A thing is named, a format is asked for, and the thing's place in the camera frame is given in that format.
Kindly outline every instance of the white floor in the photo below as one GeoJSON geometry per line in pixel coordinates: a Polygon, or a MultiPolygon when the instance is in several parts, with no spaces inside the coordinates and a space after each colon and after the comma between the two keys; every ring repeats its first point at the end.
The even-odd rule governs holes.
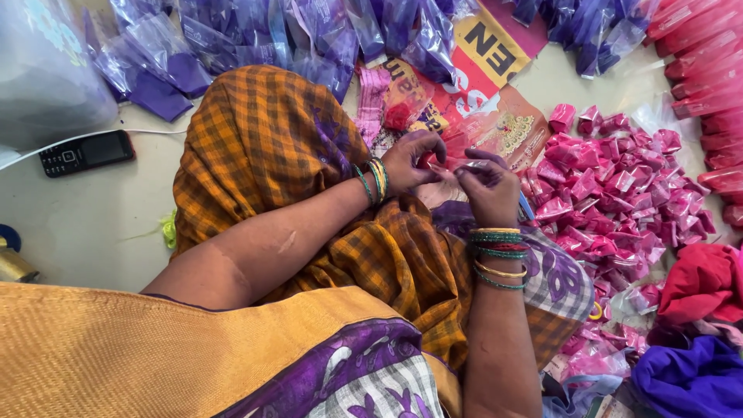
{"type": "MultiPolygon", "coordinates": [[[[548,45],[512,84],[547,116],[558,103],[578,109],[597,104],[604,114],[632,112],[669,90],[662,69],[637,71],[658,60],[652,49],[636,51],[611,74],[581,80],[574,59],[548,45]]],[[[352,86],[344,104],[353,114],[356,91],[352,86]]],[[[179,131],[186,129],[193,112],[170,124],[136,106],[124,106],[123,123],[117,120],[112,128],[179,131]]],[[[42,272],[43,283],[138,292],[165,267],[169,251],[160,233],[132,237],[158,228],[158,220],[175,208],[171,186],[184,138],[132,134],[136,161],[61,179],[45,177],[37,158],[2,170],[0,223],[21,234],[21,255],[42,272]]],[[[688,176],[705,171],[697,143],[685,141],[679,157],[688,176]]],[[[706,206],[715,213],[719,232],[710,242],[718,237],[719,242],[735,242],[736,236],[720,222],[719,199],[707,198],[706,206]]]]}

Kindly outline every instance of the green bangle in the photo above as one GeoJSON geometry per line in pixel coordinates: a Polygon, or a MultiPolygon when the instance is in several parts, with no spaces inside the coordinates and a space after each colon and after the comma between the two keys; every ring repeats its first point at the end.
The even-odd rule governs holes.
{"type": "Polygon", "coordinates": [[[382,196],[387,196],[387,190],[389,189],[389,178],[387,177],[387,167],[384,166],[384,163],[382,162],[382,158],[374,157],[372,158],[377,163],[379,163],[380,167],[382,167],[382,174],[384,174],[384,193],[382,193],[382,196]]]}
{"type": "Polygon", "coordinates": [[[489,255],[491,257],[499,257],[499,258],[508,258],[511,260],[520,260],[522,258],[526,258],[526,251],[498,251],[498,250],[491,250],[489,248],[480,248],[476,247],[477,251],[480,251],[481,253],[485,255],[489,255]]]}
{"type": "Polygon", "coordinates": [[[356,170],[356,173],[359,174],[359,178],[361,179],[361,182],[364,183],[364,188],[366,189],[366,196],[369,197],[369,204],[371,206],[374,206],[374,197],[372,196],[371,189],[369,189],[369,185],[366,183],[364,174],[361,173],[361,169],[356,164],[351,164],[351,166],[354,168],[354,170],[356,170]]]}
{"type": "Polygon", "coordinates": [[[521,234],[509,232],[473,232],[470,235],[472,242],[504,242],[518,244],[522,241],[521,234]]]}
{"type": "Polygon", "coordinates": [[[487,283],[487,284],[489,284],[491,286],[500,287],[500,288],[508,289],[508,290],[523,290],[526,287],[526,285],[529,284],[529,277],[524,277],[524,283],[522,285],[519,285],[519,286],[512,286],[512,285],[508,285],[508,284],[501,284],[501,283],[492,281],[491,279],[488,279],[487,277],[485,277],[485,275],[482,274],[482,271],[480,271],[480,269],[478,269],[477,266],[473,266],[473,268],[475,269],[475,273],[477,273],[477,275],[480,276],[480,278],[482,280],[484,280],[485,283],[487,283]]]}
{"type": "Polygon", "coordinates": [[[372,166],[372,162],[371,161],[367,160],[367,161],[364,161],[364,162],[366,163],[366,165],[369,166],[369,171],[371,171],[371,174],[374,175],[374,182],[377,183],[377,193],[379,193],[379,202],[382,202],[382,196],[384,196],[384,193],[382,191],[382,184],[379,181],[379,175],[377,174],[377,171],[372,166]]]}

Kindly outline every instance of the purple printed fabric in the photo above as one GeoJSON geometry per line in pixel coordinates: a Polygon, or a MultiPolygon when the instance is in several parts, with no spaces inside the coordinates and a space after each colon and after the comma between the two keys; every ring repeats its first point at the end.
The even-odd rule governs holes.
{"type": "MultiPolygon", "coordinates": [[[[431,211],[433,224],[462,239],[478,228],[468,202],[449,200],[431,211]]],[[[539,229],[522,226],[524,243],[529,245],[524,259],[529,284],[525,302],[555,315],[585,321],[594,304],[593,283],[583,267],[539,229]]]]}
{"type": "Polygon", "coordinates": [[[402,319],[348,325],[217,417],[443,417],[420,346],[402,319]]]}

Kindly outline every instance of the woman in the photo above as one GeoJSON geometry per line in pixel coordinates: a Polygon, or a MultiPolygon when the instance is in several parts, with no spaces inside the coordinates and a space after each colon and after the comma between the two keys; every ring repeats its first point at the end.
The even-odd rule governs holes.
{"type": "MultiPolygon", "coordinates": [[[[175,177],[176,251],[144,295],[0,285],[0,411],[540,417],[539,369],[592,291],[572,283],[574,320],[507,289],[519,260],[481,255],[474,274],[406,193],[437,180],[415,169],[427,150],[446,157],[410,133],[382,158],[386,185],[355,178],[369,151],[327,88],[270,66],[221,75],[175,177]]],[[[456,173],[475,220],[515,227],[519,180],[469,157],[492,159],[456,173]]]]}

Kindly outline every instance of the pink cloth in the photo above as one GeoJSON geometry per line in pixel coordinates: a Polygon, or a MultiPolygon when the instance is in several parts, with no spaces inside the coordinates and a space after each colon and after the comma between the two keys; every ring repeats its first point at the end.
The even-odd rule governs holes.
{"type": "Polygon", "coordinates": [[[371,147],[382,128],[382,104],[389,86],[389,71],[359,68],[359,80],[359,112],[354,122],[366,146],[371,147]]]}

